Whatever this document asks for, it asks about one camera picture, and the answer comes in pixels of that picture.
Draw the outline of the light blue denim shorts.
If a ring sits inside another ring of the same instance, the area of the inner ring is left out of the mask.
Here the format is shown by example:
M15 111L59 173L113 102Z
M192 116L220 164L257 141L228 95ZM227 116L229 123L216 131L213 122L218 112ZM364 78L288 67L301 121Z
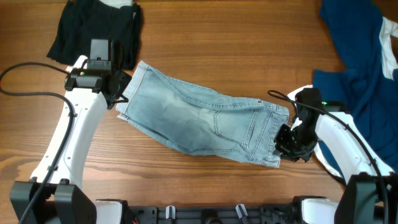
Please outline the light blue denim shorts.
M286 107L233 97L164 75L139 62L117 105L119 118L156 141L192 156L220 156L279 167L274 138L288 122Z

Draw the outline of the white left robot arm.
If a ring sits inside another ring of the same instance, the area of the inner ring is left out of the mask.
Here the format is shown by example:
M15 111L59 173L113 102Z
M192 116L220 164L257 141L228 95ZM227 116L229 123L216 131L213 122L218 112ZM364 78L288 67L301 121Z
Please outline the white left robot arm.
M94 57L67 72L65 104L49 147L27 182L15 182L10 200L19 223L119 223L120 200L92 202L82 191L83 169L106 110L128 99L131 76L111 57Z

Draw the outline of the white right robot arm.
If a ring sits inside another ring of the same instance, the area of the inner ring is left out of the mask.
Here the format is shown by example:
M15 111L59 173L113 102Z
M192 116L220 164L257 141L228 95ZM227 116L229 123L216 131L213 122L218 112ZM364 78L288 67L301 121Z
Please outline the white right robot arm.
M282 125L275 148L290 160L315 154L327 171L342 178L337 202L321 196L296 196L291 223L397 223L397 173L371 149L350 114L299 116L300 124Z

